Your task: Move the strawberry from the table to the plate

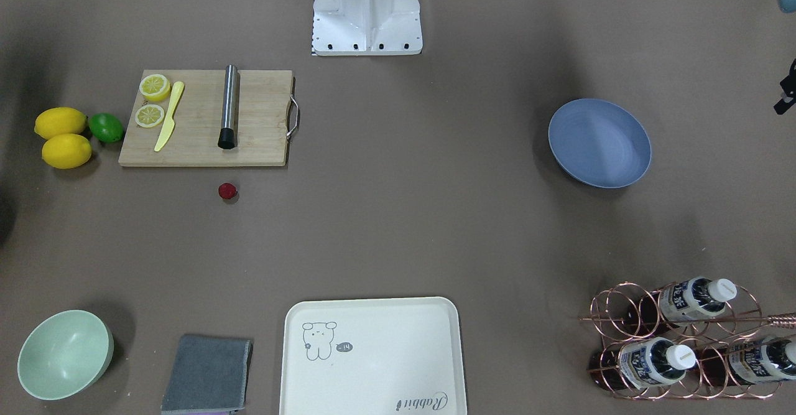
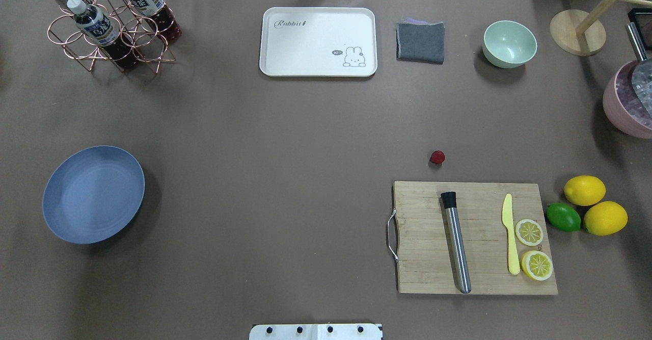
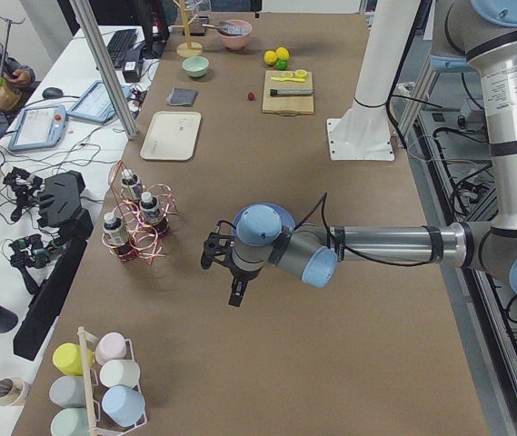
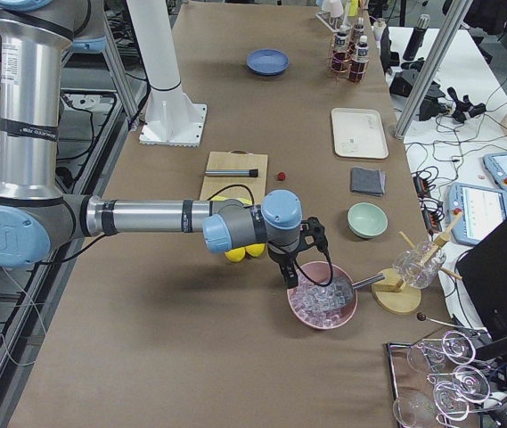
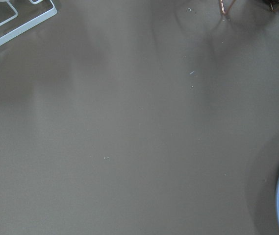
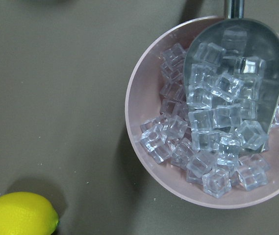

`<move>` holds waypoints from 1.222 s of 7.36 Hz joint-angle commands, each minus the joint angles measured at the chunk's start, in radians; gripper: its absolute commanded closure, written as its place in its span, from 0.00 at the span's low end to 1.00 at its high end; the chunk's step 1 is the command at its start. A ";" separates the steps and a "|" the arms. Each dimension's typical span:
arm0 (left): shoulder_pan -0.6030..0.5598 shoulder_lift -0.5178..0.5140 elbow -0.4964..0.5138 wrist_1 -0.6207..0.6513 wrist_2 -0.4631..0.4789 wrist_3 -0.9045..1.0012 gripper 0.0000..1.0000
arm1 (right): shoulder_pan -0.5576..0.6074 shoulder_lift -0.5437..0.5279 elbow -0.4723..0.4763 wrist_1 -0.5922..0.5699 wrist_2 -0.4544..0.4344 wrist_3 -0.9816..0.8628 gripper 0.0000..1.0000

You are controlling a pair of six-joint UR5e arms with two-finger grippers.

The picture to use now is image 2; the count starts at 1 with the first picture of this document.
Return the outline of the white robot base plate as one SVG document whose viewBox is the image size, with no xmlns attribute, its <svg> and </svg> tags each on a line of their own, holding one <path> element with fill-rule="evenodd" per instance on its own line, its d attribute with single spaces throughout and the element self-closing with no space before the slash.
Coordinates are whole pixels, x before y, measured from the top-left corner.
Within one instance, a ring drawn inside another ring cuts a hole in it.
<svg viewBox="0 0 652 340">
<path fill-rule="evenodd" d="M 381 324 L 259 324 L 252 327 L 249 339 L 384 339 Z"/>
</svg>

